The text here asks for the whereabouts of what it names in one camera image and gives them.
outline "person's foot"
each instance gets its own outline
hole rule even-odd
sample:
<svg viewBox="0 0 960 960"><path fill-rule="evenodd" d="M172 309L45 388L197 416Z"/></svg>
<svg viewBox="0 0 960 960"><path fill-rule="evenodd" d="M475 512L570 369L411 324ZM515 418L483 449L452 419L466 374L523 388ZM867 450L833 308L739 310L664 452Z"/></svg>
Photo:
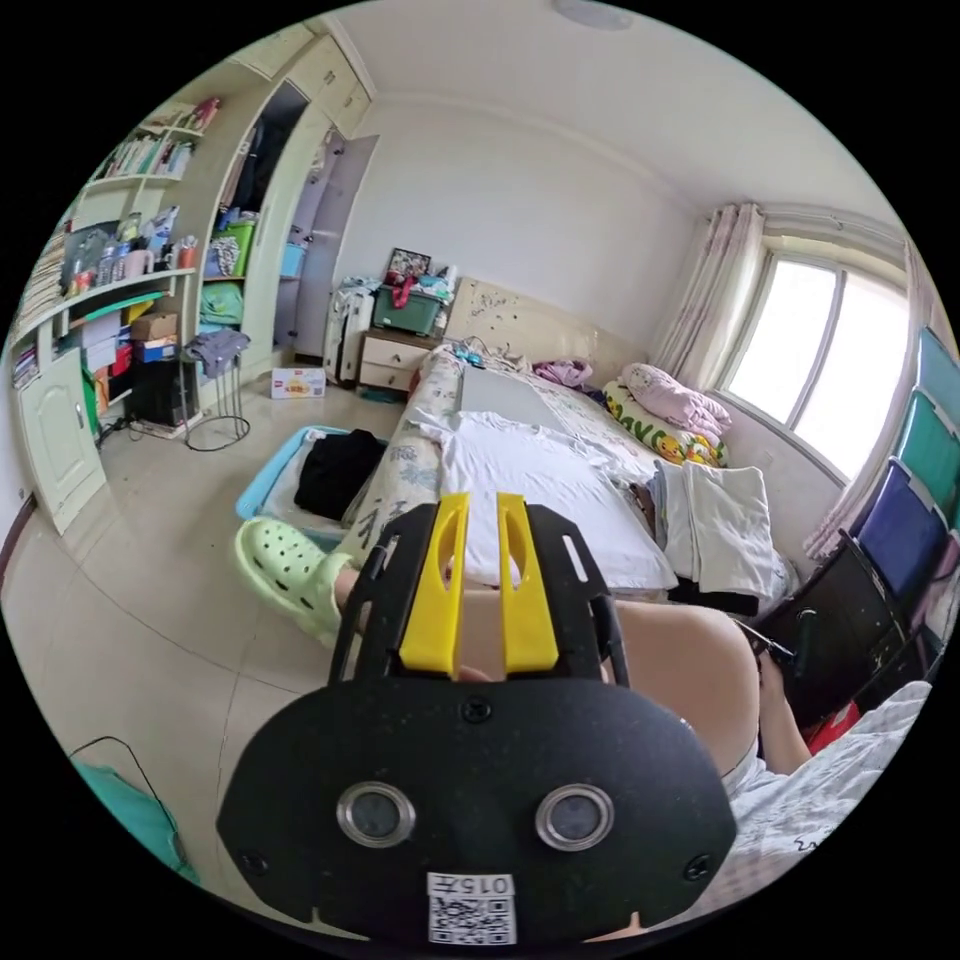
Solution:
<svg viewBox="0 0 960 960"><path fill-rule="evenodd" d="M340 627L335 586L352 561L349 554L326 554L296 527L267 517L244 523L233 553L237 571L257 596L332 646Z"/></svg>

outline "window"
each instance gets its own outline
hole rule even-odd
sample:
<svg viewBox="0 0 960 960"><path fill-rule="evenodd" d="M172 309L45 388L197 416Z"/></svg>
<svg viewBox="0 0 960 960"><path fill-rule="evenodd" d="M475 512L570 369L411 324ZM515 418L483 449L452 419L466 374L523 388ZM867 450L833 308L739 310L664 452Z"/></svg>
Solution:
<svg viewBox="0 0 960 960"><path fill-rule="evenodd" d="M852 478L883 428L908 330L889 283L772 253L722 385Z"/></svg>

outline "ceiling light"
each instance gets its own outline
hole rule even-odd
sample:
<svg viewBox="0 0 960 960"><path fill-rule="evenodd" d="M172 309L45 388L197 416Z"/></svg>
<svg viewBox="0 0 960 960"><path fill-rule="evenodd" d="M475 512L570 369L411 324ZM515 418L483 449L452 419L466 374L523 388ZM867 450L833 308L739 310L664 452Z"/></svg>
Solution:
<svg viewBox="0 0 960 960"><path fill-rule="evenodd" d="M594 30L627 30L634 14L594 0L553 0L553 8L562 17Z"/></svg>

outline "cabinet door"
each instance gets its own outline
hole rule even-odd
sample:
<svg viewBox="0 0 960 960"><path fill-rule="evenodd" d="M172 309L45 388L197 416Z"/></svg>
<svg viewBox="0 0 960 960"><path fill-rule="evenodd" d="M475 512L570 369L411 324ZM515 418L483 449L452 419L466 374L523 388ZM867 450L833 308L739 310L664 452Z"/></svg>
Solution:
<svg viewBox="0 0 960 960"><path fill-rule="evenodd" d="M357 78L333 37L323 37L290 70L290 81L334 120Z"/></svg>
<svg viewBox="0 0 960 960"><path fill-rule="evenodd" d="M313 39L313 33L302 23L294 23L249 47L238 50L230 59L242 63L265 77L273 78L299 50Z"/></svg>
<svg viewBox="0 0 960 960"><path fill-rule="evenodd" d="M63 534L106 483L87 420L80 351L70 350L18 394L37 498Z"/></svg>
<svg viewBox="0 0 960 960"><path fill-rule="evenodd" d="M316 102L303 112L277 161L253 235L244 284L243 332L250 337L244 362L254 364L273 350L274 316L283 248L293 213L316 155L317 144L330 129L330 120Z"/></svg>
<svg viewBox="0 0 960 960"><path fill-rule="evenodd" d="M363 89L363 84L358 80L340 108L340 112L334 118L337 129L348 140L353 137L357 127L360 126L360 121L369 106L370 97L367 95L367 91Z"/></svg>

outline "curtain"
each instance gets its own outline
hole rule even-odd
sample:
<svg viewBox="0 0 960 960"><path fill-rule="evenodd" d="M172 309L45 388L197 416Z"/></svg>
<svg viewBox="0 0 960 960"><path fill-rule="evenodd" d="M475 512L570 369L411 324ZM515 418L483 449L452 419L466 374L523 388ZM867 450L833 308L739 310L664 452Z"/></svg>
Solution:
<svg viewBox="0 0 960 960"><path fill-rule="evenodd" d="M849 530L856 526L857 519L869 509L872 495L886 476L887 461L893 455L900 438L900 429L906 416L910 394L917 379L917 347L920 331L923 327L930 327L941 342L947 344L948 349L956 349L950 333L950 323L937 289L920 254L910 240L905 244L904 260L907 267L910 329L907 337L907 355L900 380L890 401L890 409L883 429L867 462L840 495L834 508L804 543L804 549L811 560L825 559L836 547L840 529Z"/></svg>
<svg viewBox="0 0 960 960"><path fill-rule="evenodd" d="M713 212L655 366L696 390L716 386L760 269L762 241L763 214L756 204L728 204Z"/></svg>

